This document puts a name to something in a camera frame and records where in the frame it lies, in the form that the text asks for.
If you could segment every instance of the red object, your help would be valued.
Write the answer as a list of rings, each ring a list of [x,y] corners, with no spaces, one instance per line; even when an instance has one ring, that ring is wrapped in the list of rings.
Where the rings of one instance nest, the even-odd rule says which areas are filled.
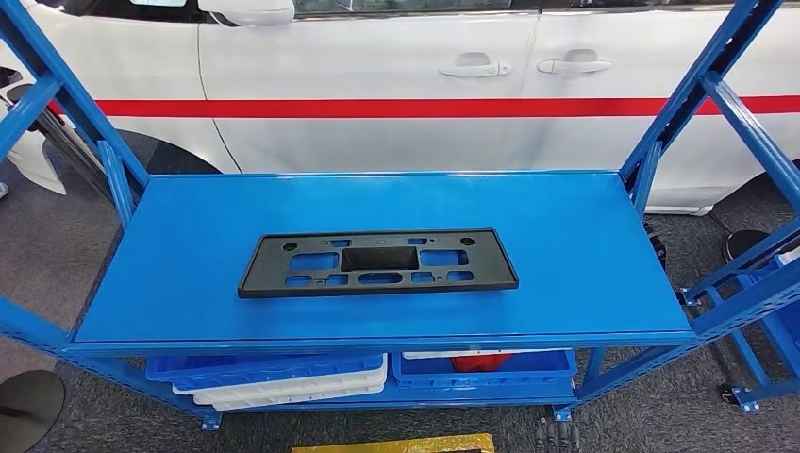
[[[495,371],[513,354],[491,354],[489,356],[451,357],[453,368],[459,373],[473,371]]]

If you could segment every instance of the blue side rack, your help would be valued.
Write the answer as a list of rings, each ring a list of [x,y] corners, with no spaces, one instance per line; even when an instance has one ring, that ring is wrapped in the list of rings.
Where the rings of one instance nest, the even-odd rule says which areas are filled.
[[[717,301],[691,321],[641,222],[658,160],[707,98],[800,208],[800,172],[724,81],[780,4],[736,1],[618,171],[150,176],[22,4],[0,0],[0,35],[37,78],[0,123],[0,158],[55,100],[102,159],[125,230],[75,331],[0,299],[0,333],[199,417],[205,429],[220,426],[219,412],[121,357],[590,347],[578,388],[555,379],[454,393],[401,388],[390,377],[381,394],[272,408],[552,404],[557,420],[569,420],[579,406],[800,299],[800,260],[764,268],[800,237],[798,218],[686,290],[687,301]],[[587,223],[602,240],[576,240]],[[501,236],[518,290],[237,297],[262,234],[483,227]],[[721,291],[754,275],[734,294]],[[601,374],[611,346],[643,349]]]

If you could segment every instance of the red stripe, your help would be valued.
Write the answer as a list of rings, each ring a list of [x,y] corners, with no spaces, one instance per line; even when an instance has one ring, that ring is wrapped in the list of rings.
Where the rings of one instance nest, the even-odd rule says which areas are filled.
[[[754,113],[800,112],[800,95],[742,99]],[[100,100],[107,116],[161,118],[575,118],[654,116],[663,98]],[[698,112],[719,114],[707,101]]]

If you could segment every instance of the car door handle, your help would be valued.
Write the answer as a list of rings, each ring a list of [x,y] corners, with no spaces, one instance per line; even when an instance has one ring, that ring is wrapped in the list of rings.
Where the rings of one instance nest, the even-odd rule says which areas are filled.
[[[479,65],[446,64],[439,68],[440,74],[453,77],[505,76],[510,72],[511,65],[502,61]]]
[[[610,61],[596,59],[595,61],[565,61],[563,59],[546,59],[536,65],[540,72],[548,74],[578,74],[597,73],[611,67]]]

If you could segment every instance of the white car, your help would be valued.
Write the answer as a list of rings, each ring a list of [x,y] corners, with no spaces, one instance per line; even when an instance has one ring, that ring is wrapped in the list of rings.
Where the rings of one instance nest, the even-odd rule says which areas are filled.
[[[224,173],[618,168],[730,8],[295,0],[293,20],[260,23],[236,13],[281,0],[21,1],[117,128]],[[791,159],[798,6],[726,78]],[[0,67],[29,83],[0,47]],[[12,160],[62,192],[43,138],[27,135]],[[660,164],[648,210],[703,214],[760,172],[706,105]]]

